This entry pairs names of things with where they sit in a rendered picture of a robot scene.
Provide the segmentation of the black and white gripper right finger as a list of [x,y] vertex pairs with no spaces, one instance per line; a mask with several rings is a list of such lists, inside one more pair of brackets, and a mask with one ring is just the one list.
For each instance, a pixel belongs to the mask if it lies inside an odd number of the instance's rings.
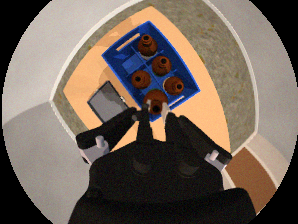
[[174,141],[177,166],[180,172],[185,175],[195,173],[202,163],[200,156],[221,172],[231,161],[232,155],[216,144],[186,116],[176,117],[165,102],[162,106],[161,115],[163,125],[165,125],[165,141]]

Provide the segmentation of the grey rectangular tray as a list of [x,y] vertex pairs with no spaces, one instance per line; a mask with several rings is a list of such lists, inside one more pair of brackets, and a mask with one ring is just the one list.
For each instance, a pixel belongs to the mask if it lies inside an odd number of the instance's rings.
[[102,124],[124,111],[126,108],[129,108],[109,80],[107,80],[86,103]]

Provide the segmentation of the blue plastic crate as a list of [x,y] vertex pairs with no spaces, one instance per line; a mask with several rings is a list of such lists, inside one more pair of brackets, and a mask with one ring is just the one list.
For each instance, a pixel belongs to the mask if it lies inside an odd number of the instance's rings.
[[[127,40],[138,33],[138,37],[133,39],[119,51],[116,50],[123,43],[125,43]],[[147,61],[142,58],[138,50],[138,42],[145,34],[148,34],[149,36],[151,36],[151,38],[155,39],[158,44],[157,54]],[[166,94],[168,98],[168,106],[184,96],[183,98],[169,106],[171,111],[201,91],[192,73],[190,72],[189,68],[187,67],[186,63],[179,55],[177,50],[150,20],[144,22],[143,24],[137,26],[136,28],[122,36],[119,40],[112,44],[101,56],[108,64],[110,69],[113,71],[113,73],[116,75],[121,84],[124,86],[124,88],[127,90],[127,92],[130,94],[130,96],[140,107],[140,109],[146,93],[152,88],[158,88]],[[152,61],[158,56],[166,56],[172,63],[171,71],[168,73],[167,76],[165,75],[164,77],[157,77],[152,72]],[[149,74],[151,72],[151,74],[154,76],[152,77],[152,75],[150,74],[152,79],[152,86],[150,85],[148,88],[143,90],[139,90],[133,87],[131,78],[132,75],[138,70],[144,70]],[[162,85],[164,80],[171,76],[177,76],[184,82],[184,89],[179,95],[170,95],[163,89]],[[157,83],[159,83],[160,86]]]

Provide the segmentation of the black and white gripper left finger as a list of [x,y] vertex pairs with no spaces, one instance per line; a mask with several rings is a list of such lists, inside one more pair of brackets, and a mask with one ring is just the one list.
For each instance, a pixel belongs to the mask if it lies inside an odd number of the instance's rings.
[[157,161],[153,130],[150,126],[150,103],[142,103],[141,110],[129,107],[99,127],[79,133],[76,142],[85,163],[92,163],[111,152],[124,135],[139,121],[133,154],[133,167],[141,173],[151,172]]

